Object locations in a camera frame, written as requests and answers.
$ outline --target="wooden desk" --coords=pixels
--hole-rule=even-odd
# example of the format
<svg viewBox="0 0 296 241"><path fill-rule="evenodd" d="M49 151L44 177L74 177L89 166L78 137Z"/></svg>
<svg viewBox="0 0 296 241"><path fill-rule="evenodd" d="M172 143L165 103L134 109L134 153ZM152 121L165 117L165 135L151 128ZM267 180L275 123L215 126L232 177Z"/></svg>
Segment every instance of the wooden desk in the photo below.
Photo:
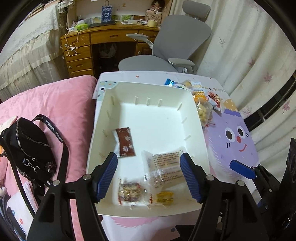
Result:
<svg viewBox="0 0 296 241"><path fill-rule="evenodd" d="M61 37L62 47L64 50L64 56L68 71L71 77L77 77L85 74L92 76L98 76L98 62L95 60L98 56L97 48L93 49L94 44L109 43L109 42L135 42L136 48L133 51L133 55L151 54L152 51L149 45L145 42L131 39L126 34L144 34L149 36L149 40L154 42L156 35L158 34L158 28L150 28L144 25L123 25L117 22L116 25L107 25L94 27L83 30L79 33L71 32ZM65 44L75 45L75 51L77 55L69 56Z"/></svg>

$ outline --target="wall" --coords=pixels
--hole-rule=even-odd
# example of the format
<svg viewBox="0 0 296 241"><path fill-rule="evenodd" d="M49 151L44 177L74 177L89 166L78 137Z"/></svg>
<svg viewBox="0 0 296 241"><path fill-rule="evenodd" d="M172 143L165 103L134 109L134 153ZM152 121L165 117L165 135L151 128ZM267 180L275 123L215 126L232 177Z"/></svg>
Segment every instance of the wall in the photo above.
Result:
<svg viewBox="0 0 296 241"><path fill-rule="evenodd" d="M113 15L129 14L145 16L145 12L151 6L152 1L153 0L110 0L110 5L113 6ZM91 0L77 1L77 16L81 15L82 18L100 17L104 3L105 0L93 2L91 2Z"/></svg>

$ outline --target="metal screw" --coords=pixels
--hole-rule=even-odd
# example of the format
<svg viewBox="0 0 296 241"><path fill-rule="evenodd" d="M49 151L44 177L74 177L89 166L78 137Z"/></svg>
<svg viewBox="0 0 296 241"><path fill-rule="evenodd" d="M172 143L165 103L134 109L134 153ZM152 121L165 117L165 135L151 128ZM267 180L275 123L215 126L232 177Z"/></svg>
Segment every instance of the metal screw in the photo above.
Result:
<svg viewBox="0 0 296 241"><path fill-rule="evenodd" d="M214 178L213 175L207 175L207 176L206 176L206 179L207 179L208 181L213 181L215 178Z"/></svg>
<svg viewBox="0 0 296 241"><path fill-rule="evenodd" d="M58 186L59 184L60 184L60 181L59 180L55 180L55 181L53 181L53 183L52 183L54 186Z"/></svg>
<svg viewBox="0 0 296 241"><path fill-rule="evenodd" d="M237 184L238 184L239 186L241 186L241 187L244 186L244 182L243 182L242 180L238 180L238 181L237 181Z"/></svg>
<svg viewBox="0 0 296 241"><path fill-rule="evenodd" d="M84 180L89 180L89 179L91 179L91 175L90 174L85 174L85 175L83 175L83 179Z"/></svg>

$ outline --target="pink blanket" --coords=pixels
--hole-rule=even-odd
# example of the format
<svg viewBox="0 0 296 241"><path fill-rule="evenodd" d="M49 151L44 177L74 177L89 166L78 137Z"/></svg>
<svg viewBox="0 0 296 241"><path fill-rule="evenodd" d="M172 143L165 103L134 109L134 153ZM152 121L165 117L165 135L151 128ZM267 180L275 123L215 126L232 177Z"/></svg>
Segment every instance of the pink blanket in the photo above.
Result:
<svg viewBox="0 0 296 241"><path fill-rule="evenodd" d="M92 99L92 94L96 82L90 75L61 80L22 92L0 104L0 123L15 115L32 120L36 115L43 114L52 120L69 148L66 182L76 181L86 171L94 125L95 100ZM63 145L42 122L34 123L44 130L59 166ZM2 158L1 162L3 166L5 160ZM18 191L10 163L7 165L4 186L9 195ZM75 202L71 203L71 210L76 239L83 240Z"/></svg>

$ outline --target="black bag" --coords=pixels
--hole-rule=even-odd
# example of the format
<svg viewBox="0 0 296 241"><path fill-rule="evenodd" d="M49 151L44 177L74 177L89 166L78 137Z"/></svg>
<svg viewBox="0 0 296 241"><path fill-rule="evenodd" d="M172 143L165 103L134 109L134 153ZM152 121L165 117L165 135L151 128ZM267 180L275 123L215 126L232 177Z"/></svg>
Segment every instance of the black bag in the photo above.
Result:
<svg viewBox="0 0 296 241"><path fill-rule="evenodd" d="M51 178L57 169L57 165L44 132L33 123L36 120L45 123L59 141L64 144L57 178L64 183L69 152L61 134L49 118L38 115L32 121L29 121L21 117L9 128L3 130L1 136L12 153L18 172L33 184L34 196L40 204L37 196L44 195L44 185L48 187L52 185Z"/></svg>

